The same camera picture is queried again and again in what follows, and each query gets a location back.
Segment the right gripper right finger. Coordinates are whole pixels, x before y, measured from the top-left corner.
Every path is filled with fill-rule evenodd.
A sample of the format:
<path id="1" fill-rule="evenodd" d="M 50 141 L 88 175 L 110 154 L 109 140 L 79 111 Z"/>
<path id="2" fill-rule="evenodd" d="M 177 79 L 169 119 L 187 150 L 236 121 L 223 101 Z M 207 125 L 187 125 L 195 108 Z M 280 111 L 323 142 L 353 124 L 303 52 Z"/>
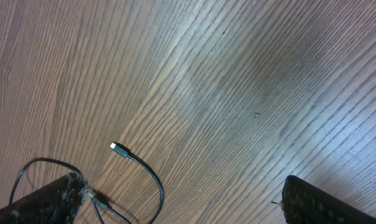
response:
<path id="1" fill-rule="evenodd" d="M 288 224 L 376 224 L 376 218 L 295 175 L 285 180 L 280 206 Z"/>

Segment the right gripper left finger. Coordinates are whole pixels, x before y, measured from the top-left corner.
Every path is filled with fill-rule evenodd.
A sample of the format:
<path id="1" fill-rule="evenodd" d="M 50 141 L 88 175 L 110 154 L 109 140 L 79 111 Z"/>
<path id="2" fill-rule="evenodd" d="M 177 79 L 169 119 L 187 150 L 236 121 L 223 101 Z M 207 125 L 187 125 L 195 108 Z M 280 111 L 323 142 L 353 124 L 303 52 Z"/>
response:
<path id="1" fill-rule="evenodd" d="M 0 209 L 0 224 L 72 224 L 90 184 L 69 173 Z"/>

